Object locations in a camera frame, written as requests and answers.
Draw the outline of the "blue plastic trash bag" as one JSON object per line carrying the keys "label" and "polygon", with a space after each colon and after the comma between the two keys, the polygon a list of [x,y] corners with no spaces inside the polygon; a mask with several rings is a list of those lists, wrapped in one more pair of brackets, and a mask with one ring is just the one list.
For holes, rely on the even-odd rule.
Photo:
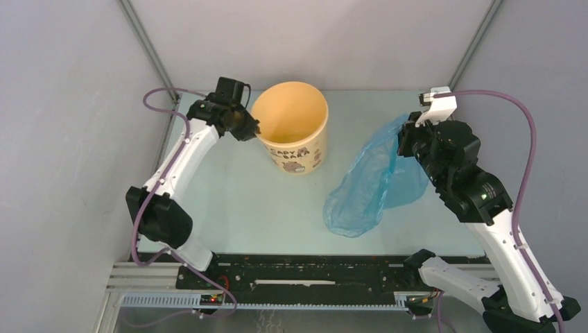
{"label": "blue plastic trash bag", "polygon": [[380,127],[356,154],[341,183],[327,197],[323,219],[337,235],[359,237],[381,222],[385,210],[419,200],[429,179],[417,160],[397,154],[402,114]]}

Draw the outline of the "yellow capybara trash bin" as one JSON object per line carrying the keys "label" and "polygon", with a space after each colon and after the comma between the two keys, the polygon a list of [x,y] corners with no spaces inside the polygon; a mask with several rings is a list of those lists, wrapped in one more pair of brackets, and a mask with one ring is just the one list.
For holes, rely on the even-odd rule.
{"label": "yellow capybara trash bin", "polygon": [[259,134],[277,168],[291,175],[315,171],[327,156],[329,106],[316,87],[299,81],[262,92],[252,106]]}

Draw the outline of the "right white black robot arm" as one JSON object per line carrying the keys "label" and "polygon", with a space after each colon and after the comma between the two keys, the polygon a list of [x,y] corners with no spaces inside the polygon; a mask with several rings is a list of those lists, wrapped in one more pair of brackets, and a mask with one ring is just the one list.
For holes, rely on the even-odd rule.
{"label": "right white black robot arm", "polygon": [[520,228],[513,226],[512,200],[500,180],[477,165],[481,142],[466,123],[422,121],[421,113],[413,112],[398,139],[398,154],[417,160],[498,276],[483,280],[422,249],[404,262],[407,287],[450,293],[480,313],[492,332],[553,332],[557,321],[580,312],[576,299],[563,296],[548,281]]}

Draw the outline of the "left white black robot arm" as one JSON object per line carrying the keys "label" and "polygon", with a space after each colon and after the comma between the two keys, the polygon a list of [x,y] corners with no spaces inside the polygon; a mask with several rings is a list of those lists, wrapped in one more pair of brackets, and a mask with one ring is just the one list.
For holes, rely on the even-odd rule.
{"label": "left white black robot arm", "polygon": [[192,279],[201,288],[218,283],[219,270],[211,265],[214,254],[200,241],[181,201],[200,163],[223,135],[246,142],[260,133],[244,94],[251,94],[250,84],[220,77],[216,89],[199,93],[187,113],[168,111],[183,125],[175,145],[144,185],[126,193],[133,224],[131,257],[138,266],[151,263],[141,261],[137,252],[137,240],[143,236],[162,245],[156,257],[168,254],[193,268]]}

